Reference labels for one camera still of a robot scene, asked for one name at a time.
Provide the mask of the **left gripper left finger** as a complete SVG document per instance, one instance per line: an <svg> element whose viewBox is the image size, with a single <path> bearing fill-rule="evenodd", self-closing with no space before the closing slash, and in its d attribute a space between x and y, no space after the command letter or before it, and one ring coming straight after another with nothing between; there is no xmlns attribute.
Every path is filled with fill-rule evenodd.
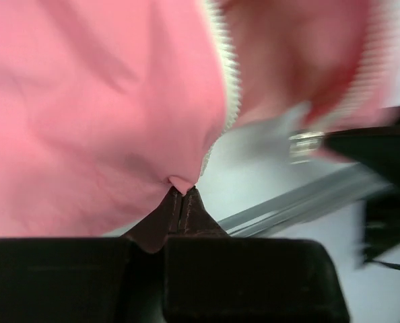
<svg viewBox="0 0 400 323"><path fill-rule="evenodd" d="M133 322L160 294L181 203L171 189L121 237L0 238L0 322Z"/></svg>

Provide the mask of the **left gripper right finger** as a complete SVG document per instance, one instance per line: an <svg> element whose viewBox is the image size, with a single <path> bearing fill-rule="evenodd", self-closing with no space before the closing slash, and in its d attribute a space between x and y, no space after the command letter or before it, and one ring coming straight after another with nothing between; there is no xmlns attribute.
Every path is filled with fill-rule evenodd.
<svg viewBox="0 0 400 323"><path fill-rule="evenodd" d="M164 247L167 322L349 322L335 265L314 240L232 238L200 194Z"/></svg>

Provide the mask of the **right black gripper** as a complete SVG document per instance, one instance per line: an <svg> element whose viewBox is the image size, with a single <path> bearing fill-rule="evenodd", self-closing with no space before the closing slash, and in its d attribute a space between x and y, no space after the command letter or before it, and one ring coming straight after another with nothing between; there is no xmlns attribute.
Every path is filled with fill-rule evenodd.
<svg viewBox="0 0 400 323"><path fill-rule="evenodd" d="M392 125L330 133L324 145L359 162L386 182L364 205L362 263L400 269L400 264L380 260L400 244L400 117Z"/></svg>

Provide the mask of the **pink hooded jacket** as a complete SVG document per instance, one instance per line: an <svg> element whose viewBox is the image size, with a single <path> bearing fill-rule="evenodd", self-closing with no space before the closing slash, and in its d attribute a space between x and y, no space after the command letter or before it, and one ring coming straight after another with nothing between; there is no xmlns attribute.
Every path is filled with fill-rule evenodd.
<svg viewBox="0 0 400 323"><path fill-rule="evenodd" d="M232 127L383 124L400 1L0 1L0 237L99 236Z"/></svg>

